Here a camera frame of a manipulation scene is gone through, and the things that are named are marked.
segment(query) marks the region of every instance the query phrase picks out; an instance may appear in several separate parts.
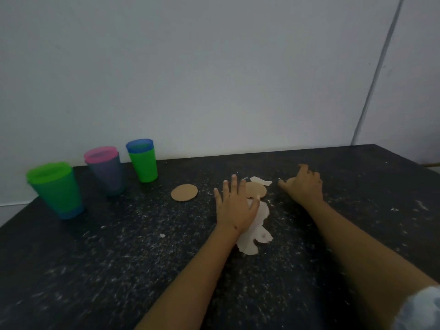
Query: white dough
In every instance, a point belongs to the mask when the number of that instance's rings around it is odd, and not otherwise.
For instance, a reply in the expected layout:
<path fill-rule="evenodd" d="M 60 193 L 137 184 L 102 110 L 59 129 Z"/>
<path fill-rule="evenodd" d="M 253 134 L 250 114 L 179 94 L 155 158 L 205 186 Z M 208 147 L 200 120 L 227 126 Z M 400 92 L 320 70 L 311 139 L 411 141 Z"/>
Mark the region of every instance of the white dough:
<path fill-rule="evenodd" d="M 252 199 L 248 199 L 248 205 L 252 204 Z M 257 240 L 260 243 L 269 243 L 273 240 L 271 233 L 264 227 L 263 222 L 269 216 L 269 207 L 264 201 L 260 201 L 260 207 L 252 224 L 246 233 L 242 233 L 237 241 L 237 246 L 242 253 L 246 255 L 258 254 L 258 248 L 253 243 Z"/>
<path fill-rule="evenodd" d="M 261 178 L 256 177 L 256 176 L 251 177 L 251 178 L 250 178 L 250 181 L 251 181 L 251 182 L 257 182 L 257 183 L 263 184 L 263 185 L 265 185 L 265 186 L 269 186 L 269 185 L 272 184 L 272 181 L 270 181 L 270 180 L 264 180 L 264 179 L 261 179 Z"/>

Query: purple plastic cup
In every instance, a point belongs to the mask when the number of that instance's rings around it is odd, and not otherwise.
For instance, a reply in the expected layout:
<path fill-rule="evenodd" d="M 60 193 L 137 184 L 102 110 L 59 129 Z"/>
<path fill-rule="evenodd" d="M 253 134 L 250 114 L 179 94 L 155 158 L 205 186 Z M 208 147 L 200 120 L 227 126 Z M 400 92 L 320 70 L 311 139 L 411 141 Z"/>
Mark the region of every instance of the purple plastic cup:
<path fill-rule="evenodd" d="M 122 165 L 116 147 L 99 147 L 84 154 L 85 163 L 99 179 L 108 196 L 125 190 Z"/>

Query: green plastic cup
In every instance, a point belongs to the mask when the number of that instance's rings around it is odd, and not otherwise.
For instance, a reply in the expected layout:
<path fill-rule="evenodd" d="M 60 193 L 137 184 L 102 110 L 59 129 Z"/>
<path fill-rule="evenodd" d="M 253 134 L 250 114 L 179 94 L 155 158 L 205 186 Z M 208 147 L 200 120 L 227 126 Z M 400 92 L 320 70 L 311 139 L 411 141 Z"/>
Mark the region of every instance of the green plastic cup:
<path fill-rule="evenodd" d="M 60 219 L 71 219 L 84 211 L 74 171 L 68 163 L 38 166 L 28 171 L 26 179 Z"/>
<path fill-rule="evenodd" d="M 152 182 L 157 178 L 156 154 L 151 139 L 138 139 L 125 145 L 135 171 L 142 183 Z"/>

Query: person's left hand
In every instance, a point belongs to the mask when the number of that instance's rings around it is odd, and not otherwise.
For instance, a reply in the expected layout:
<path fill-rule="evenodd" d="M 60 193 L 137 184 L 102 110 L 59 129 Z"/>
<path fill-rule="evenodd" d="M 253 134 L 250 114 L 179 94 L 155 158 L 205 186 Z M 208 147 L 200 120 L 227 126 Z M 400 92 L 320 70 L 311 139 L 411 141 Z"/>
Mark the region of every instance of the person's left hand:
<path fill-rule="evenodd" d="M 237 188 L 237 176 L 232 175 L 231 191 L 228 181 L 223 182 L 223 200 L 217 188 L 214 189 L 217 203 L 217 226 L 234 228 L 239 234 L 246 232 L 258 212 L 260 196 L 254 198 L 252 205 L 246 200 L 246 181 L 242 179 Z"/>

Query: hand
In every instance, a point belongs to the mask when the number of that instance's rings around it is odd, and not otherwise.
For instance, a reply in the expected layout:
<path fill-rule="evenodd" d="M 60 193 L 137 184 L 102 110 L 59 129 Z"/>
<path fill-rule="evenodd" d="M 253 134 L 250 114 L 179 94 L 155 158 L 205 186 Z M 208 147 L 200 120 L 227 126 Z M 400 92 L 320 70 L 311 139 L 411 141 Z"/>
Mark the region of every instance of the hand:
<path fill-rule="evenodd" d="M 229 192 L 228 181 L 225 180 L 223 200 L 217 188 L 214 189 L 214 196 L 217 203 L 217 227 L 233 228 L 239 234 L 247 231 L 260 206 L 260 196 L 254 198 L 249 208 L 246 200 L 246 181 L 242 179 L 237 190 L 237 176 L 232 175 L 231 191 Z"/>
<path fill-rule="evenodd" d="M 322 201 L 322 180 L 319 172 L 312 172 L 308 165 L 299 165 L 297 177 L 292 177 L 284 182 L 278 181 L 278 186 L 303 207 L 316 201 Z"/>

